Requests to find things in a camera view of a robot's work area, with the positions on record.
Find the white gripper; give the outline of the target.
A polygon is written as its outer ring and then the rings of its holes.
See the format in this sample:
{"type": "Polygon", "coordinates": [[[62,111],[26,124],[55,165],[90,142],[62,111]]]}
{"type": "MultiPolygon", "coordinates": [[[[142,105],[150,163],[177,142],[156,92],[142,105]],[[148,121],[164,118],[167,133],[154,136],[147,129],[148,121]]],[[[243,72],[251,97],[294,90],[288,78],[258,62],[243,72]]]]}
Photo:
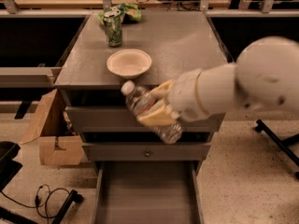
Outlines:
{"type": "Polygon", "coordinates": [[[170,79],[149,93],[158,99],[167,96],[164,100],[157,102],[145,113],[138,115],[137,120],[144,126],[168,126],[178,118],[186,122],[195,122],[209,117],[204,109],[198,88],[198,79],[202,69],[198,68],[185,72],[175,80],[170,79]]]}

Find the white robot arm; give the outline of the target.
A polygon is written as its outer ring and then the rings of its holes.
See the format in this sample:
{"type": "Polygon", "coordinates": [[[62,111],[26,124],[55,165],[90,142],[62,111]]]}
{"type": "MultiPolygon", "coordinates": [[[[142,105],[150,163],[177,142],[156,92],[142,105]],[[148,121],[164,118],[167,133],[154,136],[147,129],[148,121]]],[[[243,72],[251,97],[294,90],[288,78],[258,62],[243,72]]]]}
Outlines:
{"type": "Polygon", "coordinates": [[[195,69],[151,93],[158,103],[137,120],[168,126],[208,119],[232,110],[299,112],[299,43],[268,36],[248,45],[234,63],[195,69]]]}

